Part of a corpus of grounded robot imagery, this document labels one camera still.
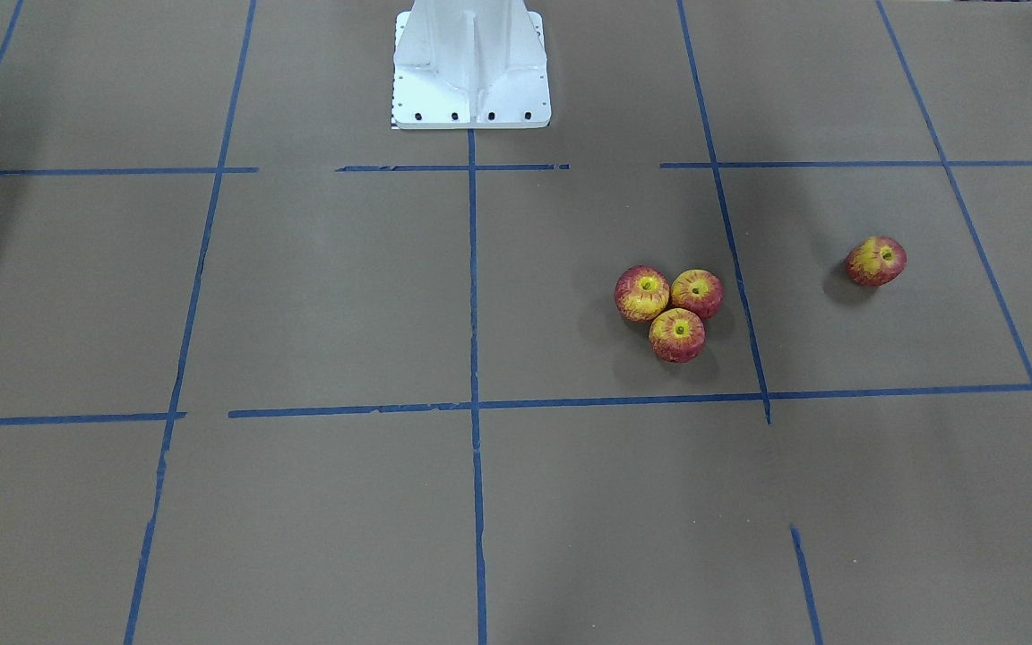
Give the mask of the red yellow lone apple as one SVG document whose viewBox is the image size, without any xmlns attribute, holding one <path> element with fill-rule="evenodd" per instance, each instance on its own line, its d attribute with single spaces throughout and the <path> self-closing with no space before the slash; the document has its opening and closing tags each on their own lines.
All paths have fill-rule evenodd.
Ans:
<svg viewBox="0 0 1032 645">
<path fill-rule="evenodd" d="M 844 261 L 848 277 L 863 287 L 876 288 L 896 280 L 907 266 L 907 253 L 896 238 L 871 236 L 857 245 Z"/>
</svg>

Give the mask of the red yellow apple back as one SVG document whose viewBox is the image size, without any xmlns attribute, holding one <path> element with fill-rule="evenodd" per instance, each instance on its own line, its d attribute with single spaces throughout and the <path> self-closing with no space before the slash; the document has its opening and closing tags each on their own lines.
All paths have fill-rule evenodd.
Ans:
<svg viewBox="0 0 1032 645">
<path fill-rule="evenodd" d="M 717 275 L 690 269 L 677 275 L 671 283 L 670 305 L 692 311 L 702 320 L 714 317 L 722 307 L 724 286 Z"/>
<path fill-rule="evenodd" d="M 670 282 L 651 266 L 635 265 L 615 283 L 614 300 L 628 323 L 651 322 L 670 303 Z"/>
</svg>

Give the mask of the red yellow apple front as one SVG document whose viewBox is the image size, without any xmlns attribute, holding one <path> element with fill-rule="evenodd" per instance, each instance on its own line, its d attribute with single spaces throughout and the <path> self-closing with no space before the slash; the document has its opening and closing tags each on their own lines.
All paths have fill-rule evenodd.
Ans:
<svg viewBox="0 0 1032 645">
<path fill-rule="evenodd" d="M 706 331 L 703 320 L 691 310 L 670 309 L 652 320 L 649 343 L 654 354 L 664 362 L 692 362 L 704 348 Z"/>
</svg>

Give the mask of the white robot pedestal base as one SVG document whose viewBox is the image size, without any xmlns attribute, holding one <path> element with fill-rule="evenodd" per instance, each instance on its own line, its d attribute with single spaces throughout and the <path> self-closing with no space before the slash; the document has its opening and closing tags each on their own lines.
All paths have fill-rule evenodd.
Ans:
<svg viewBox="0 0 1032 645">
<path fill-rule="evenodd" d="M 552 117 L 545 25 L 524 1 L 415 1 L 396 17 L 393 127 L 544 128 Z"/>
</svg>

